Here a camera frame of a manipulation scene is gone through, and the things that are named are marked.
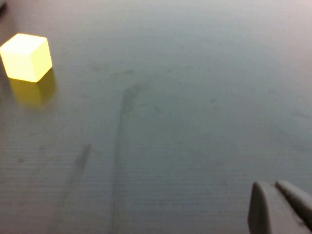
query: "gray table surface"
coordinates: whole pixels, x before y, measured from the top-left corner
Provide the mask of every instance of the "gray table surface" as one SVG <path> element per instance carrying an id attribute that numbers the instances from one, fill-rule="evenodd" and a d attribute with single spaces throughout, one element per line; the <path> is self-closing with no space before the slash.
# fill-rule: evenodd
<path id="1" fill-rule="evenodd" d="M 248 233 L 252 183 L 312 192 L 310 0 L 7 0 L 0 233 Z"/>

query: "yellow cube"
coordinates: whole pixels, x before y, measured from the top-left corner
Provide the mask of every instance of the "yellow cube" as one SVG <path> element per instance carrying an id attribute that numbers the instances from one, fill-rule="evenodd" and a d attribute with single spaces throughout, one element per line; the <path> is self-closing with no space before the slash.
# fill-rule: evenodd
<path id="1" fill-rule="evenodd" d="M 52 68 L 47 38 L 16 34 L 0 47 L 0 55 L 9 78 L 38 82 Z"/>

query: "smudge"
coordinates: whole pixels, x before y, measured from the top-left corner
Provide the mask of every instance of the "smudge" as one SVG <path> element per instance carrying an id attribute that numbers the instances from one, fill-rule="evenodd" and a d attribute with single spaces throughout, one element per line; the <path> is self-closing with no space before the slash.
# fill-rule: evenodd
<path id="1" fill-rule="evenodd" d="M 83 146 L 81 153 L 76 157 L 73 170 L 71 171 L 68 180 L 62 189 L 61 196 L 56 203 L 56 210 L 53 213 L 52 223 L 47 230 L 47 234 L 57 233 L 59 224 L 63 218 L 63 207 L 66 204 L 71 191 L 77 187 L 81 181 L 81 177 L 89 159 L 91 148 L 91 144 Z"/>
<path id="2" fill-rule="evenodd" d="M 215 102 L 216 102 L 216 99 L 215 99 L 215 98 L 212 98 L 212 99 L 209 100 L 209 103 L 210 103 L 210 104 L 213 104 L 213 103 L 215 103 Z"/>
<path id="3" fill-rule="evenodd" d="M 301 118 L 311 118 L 312 117 L 312 116 L 305 115 L 305 114 L 302 114 L 302 113 L 292 113 L 291 116 L 293 116 L 293 117 L 301 117 Z"/>
<path id="4" fill-rule="evenodd" d="M 21 158 L 21 157 L 20 157 L 20 158 L 18 159 L 18 163 L 24 163 L 24 162 L 25 162 L 25 159 L 24 159 L 24 158 Z"/>

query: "table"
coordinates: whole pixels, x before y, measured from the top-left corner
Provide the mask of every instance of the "table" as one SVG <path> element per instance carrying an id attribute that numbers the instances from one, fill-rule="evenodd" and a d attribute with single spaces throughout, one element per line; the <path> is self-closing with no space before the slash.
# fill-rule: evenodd
<path id="1" fill-rule="evenodd" d="M 312 192 L 309 0 L 7 0 L 44 82 L 0 69 L 0 233 L 248 233 L 252 183 Z"/>

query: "glowing cube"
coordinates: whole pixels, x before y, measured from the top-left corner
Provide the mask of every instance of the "glowing cube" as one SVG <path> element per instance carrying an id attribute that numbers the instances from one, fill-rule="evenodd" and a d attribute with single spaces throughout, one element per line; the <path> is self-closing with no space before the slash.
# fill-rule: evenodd
<path id="1" fill-rule="evenodd" d="M 9 78 L 38 82 L 51 68 L 47 38 L 16 34 L 0 47 Z"/>

